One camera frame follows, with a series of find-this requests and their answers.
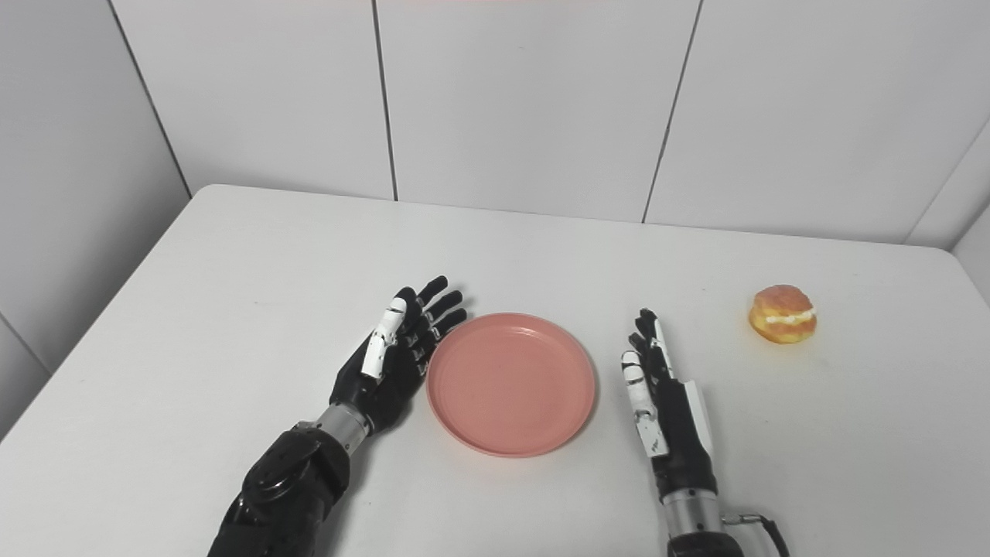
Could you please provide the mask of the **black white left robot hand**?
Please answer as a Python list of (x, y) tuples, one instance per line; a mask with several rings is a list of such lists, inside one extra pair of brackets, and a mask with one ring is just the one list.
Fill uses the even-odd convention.
[(439, 343), (466, 322), (463, 300), (444, 275), (420, 290), (400, 289), (337, 373), (329, 406), (349, 413), (368, 435), (396, 425), (424, 384)]

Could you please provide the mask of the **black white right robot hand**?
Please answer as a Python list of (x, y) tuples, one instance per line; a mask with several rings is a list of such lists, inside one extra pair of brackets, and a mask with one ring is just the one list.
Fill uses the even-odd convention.
[(700, 388), (680, 381), (661, 322), (643, 308), (630, 334), (632, 349), (623, 353), (623, 380), (633, 409), (634, 427), (653, 469), (659, 496), (680, 490), (718, 493), (713, 442)]

